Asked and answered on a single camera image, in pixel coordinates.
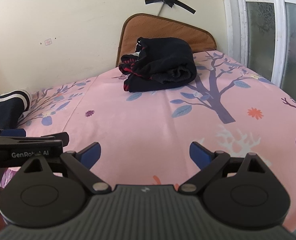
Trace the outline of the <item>navy white striped garment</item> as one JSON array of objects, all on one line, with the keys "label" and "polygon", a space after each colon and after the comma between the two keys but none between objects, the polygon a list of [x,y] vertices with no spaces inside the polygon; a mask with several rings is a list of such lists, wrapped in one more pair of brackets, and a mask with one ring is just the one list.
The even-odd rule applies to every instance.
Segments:
[{"label": "navy white striped garment", "polygon": [[24,89],[0,94],[0,136],[26,137],[17,124],[30,112],[31,102],[31,94]]}]

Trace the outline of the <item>brown cushion headboard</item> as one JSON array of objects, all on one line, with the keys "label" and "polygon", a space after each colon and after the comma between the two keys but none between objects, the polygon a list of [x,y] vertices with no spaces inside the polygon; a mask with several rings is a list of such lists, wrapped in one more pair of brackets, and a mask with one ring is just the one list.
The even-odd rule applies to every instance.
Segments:
[{"label": "brown cushion headboard", "polygon": [[168,18],[145,13],[130,16],[123,24],[116,64],[123,55],[134,52],[139,37],[175,37],[187,42],[193,53],[217,49],[215,38],[206,30]]}]

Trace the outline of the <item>pink floral bed sheet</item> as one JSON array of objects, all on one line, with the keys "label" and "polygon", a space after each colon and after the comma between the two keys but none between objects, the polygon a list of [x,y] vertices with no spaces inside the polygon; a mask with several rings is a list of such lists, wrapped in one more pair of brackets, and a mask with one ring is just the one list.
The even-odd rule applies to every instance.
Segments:
[{"label": "pink floral bed sheet", "polygon": [[232,157],[257,153],[291,198],[284,225],[296,229],[296,102],[219,51],[196,53],[196,80],[174,89],[129,93],[118,69],[40,90],[19,123],[29,137],[67,132],[67,150],[93,142],[92,172],[109,185],[181,183],[196,174],[196,141]]}]

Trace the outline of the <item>black red white patterned sweater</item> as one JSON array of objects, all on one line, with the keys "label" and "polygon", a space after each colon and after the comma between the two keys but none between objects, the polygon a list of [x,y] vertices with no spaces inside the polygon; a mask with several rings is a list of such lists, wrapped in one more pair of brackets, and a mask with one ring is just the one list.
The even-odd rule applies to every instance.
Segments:
[{"label": "black red white patterned sweater", "polygon": [[135,52],[123,55],[118,68],[130,93],[182,87],[197,76],[191,47],[175,37],[138,38]]}]

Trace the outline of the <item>white framed frosted window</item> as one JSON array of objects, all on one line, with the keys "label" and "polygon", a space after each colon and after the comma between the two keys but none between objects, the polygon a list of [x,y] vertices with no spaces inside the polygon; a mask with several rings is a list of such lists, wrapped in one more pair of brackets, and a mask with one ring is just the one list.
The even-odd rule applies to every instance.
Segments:
[{"label": "white framed frosted window", "polygon": [[296,0],[224,0],[228,54],[296,101]]}]

